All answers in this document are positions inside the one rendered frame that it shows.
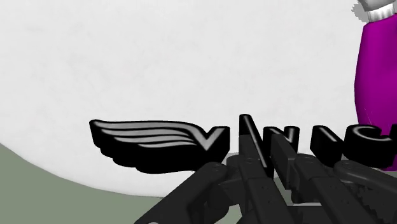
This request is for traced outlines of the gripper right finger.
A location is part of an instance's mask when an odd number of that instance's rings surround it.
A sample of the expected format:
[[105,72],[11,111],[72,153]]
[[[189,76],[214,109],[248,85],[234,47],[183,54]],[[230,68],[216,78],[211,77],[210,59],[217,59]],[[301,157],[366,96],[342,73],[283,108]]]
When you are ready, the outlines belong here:
[[282,134],[272,135],[270,158],[295,201],[319,202],[332,224],[397,224],[397,178],[352,160],[326,169]]

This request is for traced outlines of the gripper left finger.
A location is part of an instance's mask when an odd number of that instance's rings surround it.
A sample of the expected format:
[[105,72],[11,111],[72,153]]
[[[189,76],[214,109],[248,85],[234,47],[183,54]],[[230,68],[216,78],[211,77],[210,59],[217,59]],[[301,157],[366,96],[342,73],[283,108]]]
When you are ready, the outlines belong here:
[[237,224],[295,224],[260,150],[258,134],[241,134],[228,165],[205,164],[134,224],[215,224],[236,204]]

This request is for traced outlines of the black winged letter sign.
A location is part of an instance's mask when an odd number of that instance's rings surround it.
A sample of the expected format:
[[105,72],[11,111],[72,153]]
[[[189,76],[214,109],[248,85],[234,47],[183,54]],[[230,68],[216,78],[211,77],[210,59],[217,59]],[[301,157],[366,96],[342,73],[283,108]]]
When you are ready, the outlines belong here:
[[[221,163],[230,151],[230,128],[215,126],[209,132],[192,123],[175,121],[89,122],[92,139],[101,153],[124,167],[147,174],[197,171],[208,162]],[[264,127],[260,134],[250,115],[239,117],[239,152],[270,167],[271,139],[282,134],[298,149],[296,126]],[[310,150],[328,167],[342,157],[369,167],[386,168],[397,157],[397,124],[386,136],[373,125],[350,125],[344,139],[324,125],[312,128]]]

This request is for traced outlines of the white round table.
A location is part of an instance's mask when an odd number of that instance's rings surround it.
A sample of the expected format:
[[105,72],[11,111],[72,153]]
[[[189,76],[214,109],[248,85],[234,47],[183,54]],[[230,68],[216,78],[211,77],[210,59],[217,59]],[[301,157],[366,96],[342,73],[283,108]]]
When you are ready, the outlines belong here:
[[93,119],[205,130],[358,123],[368,17],[358,0],[0,0],[0,144],[83,185],[162,197],[187,172],[143,174],[94,146]]

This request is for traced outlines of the purple bottle with white cap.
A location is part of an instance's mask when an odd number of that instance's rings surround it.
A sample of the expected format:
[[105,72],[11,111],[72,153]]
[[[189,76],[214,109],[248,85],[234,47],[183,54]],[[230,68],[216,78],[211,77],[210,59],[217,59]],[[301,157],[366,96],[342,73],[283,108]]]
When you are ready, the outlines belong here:
[[363,27],[354,80],[358,123],[382,135],[397,125],[397,0],[358,0],[368,16]]

